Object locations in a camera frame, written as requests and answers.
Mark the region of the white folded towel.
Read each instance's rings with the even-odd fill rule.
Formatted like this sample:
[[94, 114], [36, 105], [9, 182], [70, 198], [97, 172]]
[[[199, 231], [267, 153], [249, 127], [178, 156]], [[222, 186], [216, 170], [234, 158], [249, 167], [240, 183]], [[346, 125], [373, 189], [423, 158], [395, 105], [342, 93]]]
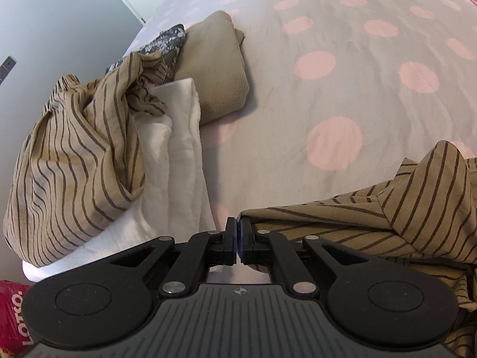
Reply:
[[159, 236], [178, 243], [214, 229], [202, 163], [199, 96], [192, 79], [154, 87], [167, 105], [155, 117], [134, 115], [145, 165], [145, 187], [133, 205], [101, 234], [43, 268], [23, 264], [32, 282], [102, 259]]

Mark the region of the polka dot bed sheet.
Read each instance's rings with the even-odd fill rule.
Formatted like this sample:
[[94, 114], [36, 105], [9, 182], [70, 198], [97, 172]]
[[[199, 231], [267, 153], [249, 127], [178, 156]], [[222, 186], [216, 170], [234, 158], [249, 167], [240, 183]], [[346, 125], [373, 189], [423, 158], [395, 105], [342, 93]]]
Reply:
[[476, 156], [471, 0], [167, 0], [130, 44], [223, 10], [244, 34], [244, 107], [201, 128], [214, 221], [392, 179], [438, 141]]

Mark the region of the red plastic bag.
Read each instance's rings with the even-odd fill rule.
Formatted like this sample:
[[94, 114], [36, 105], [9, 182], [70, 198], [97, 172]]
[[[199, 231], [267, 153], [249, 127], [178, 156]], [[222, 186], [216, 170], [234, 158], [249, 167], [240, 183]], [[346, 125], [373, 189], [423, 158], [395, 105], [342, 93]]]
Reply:
[[34, 344], [24, 320], [22, 304], [30, 286], [2, 280], [0, 283], [1, 357], [16, 357]]

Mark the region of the dark floral garment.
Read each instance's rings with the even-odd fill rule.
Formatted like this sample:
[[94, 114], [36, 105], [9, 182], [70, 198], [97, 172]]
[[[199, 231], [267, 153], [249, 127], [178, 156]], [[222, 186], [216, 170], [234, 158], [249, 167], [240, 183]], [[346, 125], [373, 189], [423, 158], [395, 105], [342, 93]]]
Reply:
[[186, 39], [183, 24], [162, 31], [152, 41], [134, 49], [113, 63], [104, 78], [109, 82], [117, 79], [130, 86], [162, 85], [171, 82], [175, 64]]

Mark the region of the tan folded garment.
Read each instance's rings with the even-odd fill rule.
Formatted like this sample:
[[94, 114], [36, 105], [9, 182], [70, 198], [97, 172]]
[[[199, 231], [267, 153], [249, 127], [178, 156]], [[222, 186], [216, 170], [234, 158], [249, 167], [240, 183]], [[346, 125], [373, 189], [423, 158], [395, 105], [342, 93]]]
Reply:
[[241, 44], [245, 35], [232, 18], [218, 10], [186, 30], [175, 67], [175, 79], [194, 81], [201, 107], [200, 124], [241, 110], [249, 84]]

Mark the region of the brown striped shirt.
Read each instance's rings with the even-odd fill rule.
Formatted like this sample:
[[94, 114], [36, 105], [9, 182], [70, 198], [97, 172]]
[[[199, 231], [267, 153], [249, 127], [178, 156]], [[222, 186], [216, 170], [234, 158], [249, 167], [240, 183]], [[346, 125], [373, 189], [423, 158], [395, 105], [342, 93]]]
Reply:
[[445, 345], [476, 356], [476, 159], [452, 143], [439, 141], [419, 163], [404, 159], [393, 179], [369, 188], [240, 216], [254, 230], [317, 235], [436, 277], [460, 309]]

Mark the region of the grey wall switch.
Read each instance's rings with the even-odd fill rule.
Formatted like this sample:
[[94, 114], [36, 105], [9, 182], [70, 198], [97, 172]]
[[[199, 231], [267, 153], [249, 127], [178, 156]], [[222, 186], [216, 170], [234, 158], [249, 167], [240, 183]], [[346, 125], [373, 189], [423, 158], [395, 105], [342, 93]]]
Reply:
[[16, 65], [16, 60], [13, 57], [7, 57], [0, 65], [0, 82], [3, 82], [8, 74]]

